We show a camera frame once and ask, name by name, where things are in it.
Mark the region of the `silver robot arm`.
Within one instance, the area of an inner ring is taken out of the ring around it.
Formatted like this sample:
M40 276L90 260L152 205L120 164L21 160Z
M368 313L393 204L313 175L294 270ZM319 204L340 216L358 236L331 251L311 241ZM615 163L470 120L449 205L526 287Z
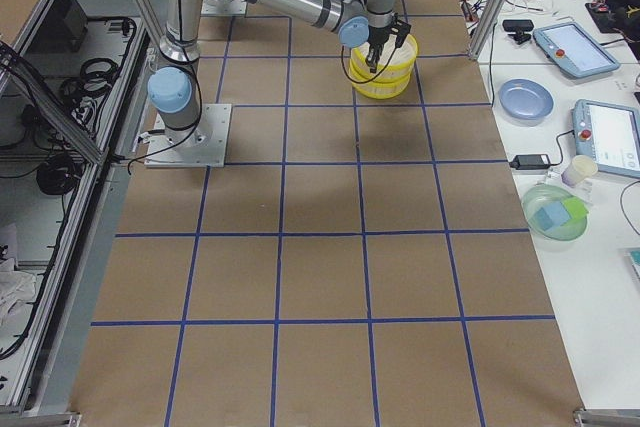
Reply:
M375 71L389 39L401 47L411 27L394 9L395 0L244 0L334 32L342 46L369 50ZM148 94L164 122L171 146L198 145L208 138L203 105L196 93L197 46L203 0L169 0L166 30L159 49L167 64L148 83Z

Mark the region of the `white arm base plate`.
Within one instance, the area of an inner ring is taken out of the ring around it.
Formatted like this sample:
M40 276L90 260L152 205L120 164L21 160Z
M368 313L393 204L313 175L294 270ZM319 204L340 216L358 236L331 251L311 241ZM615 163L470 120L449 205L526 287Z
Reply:
M144 164L149 168L222 168L231 123L231 104L204 104L198 127L193 134L167 130L160 114L154 128L163 133L149 140Z

